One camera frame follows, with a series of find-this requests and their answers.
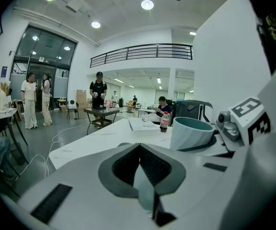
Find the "white printed card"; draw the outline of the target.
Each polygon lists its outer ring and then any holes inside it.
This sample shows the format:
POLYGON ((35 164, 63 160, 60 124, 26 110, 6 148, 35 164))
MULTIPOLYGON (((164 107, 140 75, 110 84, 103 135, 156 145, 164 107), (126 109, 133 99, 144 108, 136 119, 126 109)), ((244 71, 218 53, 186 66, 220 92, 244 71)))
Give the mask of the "white printed card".
POLYGON ((129 124, 132 131, 156 130, 158 127, 145 118, 129 118, 129 124))

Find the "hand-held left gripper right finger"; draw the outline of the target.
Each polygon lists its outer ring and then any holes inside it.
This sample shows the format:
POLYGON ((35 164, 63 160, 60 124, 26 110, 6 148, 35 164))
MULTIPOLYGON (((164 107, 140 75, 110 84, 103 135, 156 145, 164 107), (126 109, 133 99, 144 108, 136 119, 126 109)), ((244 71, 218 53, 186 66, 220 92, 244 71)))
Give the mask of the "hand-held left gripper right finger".
POLYGON ((181 163, 186 176, 176 191, 159 197, 162 209, 176 219, 162 227, 152 219, 140 220, 139 230, 219 230, 229 194, 222 191, 225 171, 210 166, 215 164, 227 168, 231 159, 180 152, 151 144, 141 146, 156 156, 163 156, 163 160, 171 166, 174 166, 173 161, 181 163))

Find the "grey ribbed cup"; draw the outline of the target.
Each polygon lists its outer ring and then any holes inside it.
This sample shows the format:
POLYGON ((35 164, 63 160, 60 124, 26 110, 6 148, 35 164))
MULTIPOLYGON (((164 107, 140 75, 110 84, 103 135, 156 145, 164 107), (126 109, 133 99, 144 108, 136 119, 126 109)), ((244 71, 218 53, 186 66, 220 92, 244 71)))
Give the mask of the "grey ribbed cup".
POLYGON ((175 117, 170 149, 183 150, 206 145, 213 133, 214 127, 207 122, 188 117, 175 117))

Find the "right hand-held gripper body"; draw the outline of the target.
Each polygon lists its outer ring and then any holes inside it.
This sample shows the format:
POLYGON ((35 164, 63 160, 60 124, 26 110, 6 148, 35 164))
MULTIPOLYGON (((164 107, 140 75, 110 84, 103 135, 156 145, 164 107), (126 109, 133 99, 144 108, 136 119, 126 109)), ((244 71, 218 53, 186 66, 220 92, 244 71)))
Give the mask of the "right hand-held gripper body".
POLYGON ((271 131, 269 117, 256 97, 249 97, 221 111, 216 127, 229 152, 248 147, 257 137, 271 131))

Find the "glass entrance door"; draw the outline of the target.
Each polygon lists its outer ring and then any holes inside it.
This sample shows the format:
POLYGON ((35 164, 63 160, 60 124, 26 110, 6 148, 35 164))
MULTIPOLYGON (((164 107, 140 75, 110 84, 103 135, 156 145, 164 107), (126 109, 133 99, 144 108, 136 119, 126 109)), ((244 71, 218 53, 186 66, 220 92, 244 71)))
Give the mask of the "glass entrance door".
POLYGON ((50 110, 58 109, 59 99, 67 99, 70 67, 76 42, 44 29, 28 26, 14 55, 11 68, 11 97, 21 99, 21 84, 34 73, 36 85, 36 112, 42 111, 44 75, 50 76, 50 110))

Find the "black balcony railing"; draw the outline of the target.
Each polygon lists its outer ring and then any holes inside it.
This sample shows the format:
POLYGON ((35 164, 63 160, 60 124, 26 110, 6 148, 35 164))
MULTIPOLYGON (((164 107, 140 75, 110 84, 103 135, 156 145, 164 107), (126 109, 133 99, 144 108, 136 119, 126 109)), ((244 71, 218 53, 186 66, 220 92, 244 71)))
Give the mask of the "black balcony railing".
POLYGON ((193 59, 193 46, 174 43, 142 44, 115 49, 90 59, 90 67, 143 58, 193 59))

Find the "black metal chair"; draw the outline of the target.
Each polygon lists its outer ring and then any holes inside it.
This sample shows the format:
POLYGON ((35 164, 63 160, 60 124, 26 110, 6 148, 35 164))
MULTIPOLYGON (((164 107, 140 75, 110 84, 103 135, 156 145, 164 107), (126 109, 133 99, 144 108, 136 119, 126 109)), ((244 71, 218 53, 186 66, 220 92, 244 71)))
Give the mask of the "black metal chair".
POLYGON ((67 118, 68 120, 70 120, 70 113, 74 113, 74 115, 75 115, 74 119, 75 119, 75 120, 79 119, 78 109, 67 109, 66 118, 67 118))

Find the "white marble table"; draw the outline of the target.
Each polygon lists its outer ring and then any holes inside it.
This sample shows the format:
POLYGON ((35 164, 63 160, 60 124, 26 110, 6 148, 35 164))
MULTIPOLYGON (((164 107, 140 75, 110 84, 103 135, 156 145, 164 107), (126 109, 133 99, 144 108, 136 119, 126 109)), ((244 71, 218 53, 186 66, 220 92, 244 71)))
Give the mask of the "white marble table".
POLYGON ((101 160, 124 150, 118 148, 120 144, 154 145, 166 155, 170 149, 172 130, 169 127, 164 133, 157 125, 154 130, 132 131, 129 119, 121 119, 50 152, 49 159, 59 173, 95 173, 101 160))

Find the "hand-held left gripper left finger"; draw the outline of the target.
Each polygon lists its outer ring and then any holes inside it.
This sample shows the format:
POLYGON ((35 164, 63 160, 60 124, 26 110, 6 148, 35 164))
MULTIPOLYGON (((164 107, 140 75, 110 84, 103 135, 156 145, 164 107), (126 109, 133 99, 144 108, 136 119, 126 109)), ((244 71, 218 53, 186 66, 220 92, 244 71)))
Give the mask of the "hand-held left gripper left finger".
POLYGON ((158 230, 137 198, 108 191, 100 165, 137 144, 74 159, 31 187, 18 202, 1 195, 7 209, 27 230, 158 230))

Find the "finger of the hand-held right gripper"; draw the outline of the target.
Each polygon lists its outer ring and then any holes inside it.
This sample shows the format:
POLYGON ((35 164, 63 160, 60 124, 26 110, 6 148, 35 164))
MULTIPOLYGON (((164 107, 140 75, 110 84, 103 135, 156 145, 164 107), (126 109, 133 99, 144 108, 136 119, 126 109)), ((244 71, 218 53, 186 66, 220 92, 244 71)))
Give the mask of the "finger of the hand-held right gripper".
POLYGON ((212 137, 210 142, 196 147, 179 149, 180 152, 195 153, 201 156, 230 157, 230 151, 221 137, 212 137))

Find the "cola bottle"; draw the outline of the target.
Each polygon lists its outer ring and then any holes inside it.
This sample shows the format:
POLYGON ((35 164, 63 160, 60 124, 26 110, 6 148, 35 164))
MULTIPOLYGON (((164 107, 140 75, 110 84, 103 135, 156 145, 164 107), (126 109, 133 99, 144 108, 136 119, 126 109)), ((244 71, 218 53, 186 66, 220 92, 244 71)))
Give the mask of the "cola bottle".
POLYGON ((169 117, 170 117, 170 113, 164 112, 163 116, 161 117, 161 121, 160 121, 160 131, 161 132, 167 131, 167 127, 169 125, 169 117))

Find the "white meeting table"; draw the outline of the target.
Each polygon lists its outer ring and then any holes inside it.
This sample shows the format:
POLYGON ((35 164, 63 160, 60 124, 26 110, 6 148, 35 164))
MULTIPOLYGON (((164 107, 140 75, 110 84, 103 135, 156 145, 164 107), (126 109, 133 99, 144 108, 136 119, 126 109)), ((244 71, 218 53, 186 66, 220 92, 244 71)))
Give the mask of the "white meeting table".
POLYGON ((26 138, 21 130, 21 127, 19 125, 19 113, 17 108, 11 108, 11 110, 8 113, 0 113, 0 124, 2 124, 2 130, 1 134, 7 136, 7 134, 10 134, 10 138, 14 144, 15 149, 11 152, 14 154, 14 158, 17 161, 19 165, 28 164, 29 161, 23 152, 20 143, 16 139, 16 136, 13 131, 12 125, 15 124, 17 127, 17 130, 19 134, 21 135, 21 138, 23 139, 26 147, 28 147, 28 143, 26 141, 26 138))

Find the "large cardboard box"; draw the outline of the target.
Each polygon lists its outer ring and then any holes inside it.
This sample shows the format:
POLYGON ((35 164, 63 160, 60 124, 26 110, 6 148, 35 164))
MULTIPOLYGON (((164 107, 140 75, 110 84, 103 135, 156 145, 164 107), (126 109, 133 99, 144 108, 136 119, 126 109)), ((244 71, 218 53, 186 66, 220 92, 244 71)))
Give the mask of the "large cardboard box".
POLYGON ((87 95, 85 90, 77 90, 78 109, 85 109, 88 107, 87 95))

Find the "black glass table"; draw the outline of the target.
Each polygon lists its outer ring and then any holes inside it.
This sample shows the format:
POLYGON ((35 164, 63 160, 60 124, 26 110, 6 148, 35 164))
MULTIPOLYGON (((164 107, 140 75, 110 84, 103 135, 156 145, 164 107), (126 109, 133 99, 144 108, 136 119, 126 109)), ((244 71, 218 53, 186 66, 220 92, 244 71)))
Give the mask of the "black glass table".
POLYGON ((87 135, 88 135, 88 131, 91 125, 95 126, 95 127, 99 127, 99 128, 105 128, 107 126, 109 126, 110 124, 113 124, 116 118, 116 114, 118 114, 120 112, 120 110, 118 108, 111 108, 111 109, 107 109, 107 108, 86 108, 83 110, 88 117, 89 120, 89 125, 87 128, 87 135), (91 120, 89 115, 95 115, 96 117, 98 117, 98 119, 96 120, 91 120), (110 116, 110 115, 114 115, 113 120, 109 120, 106 117, 110 116))

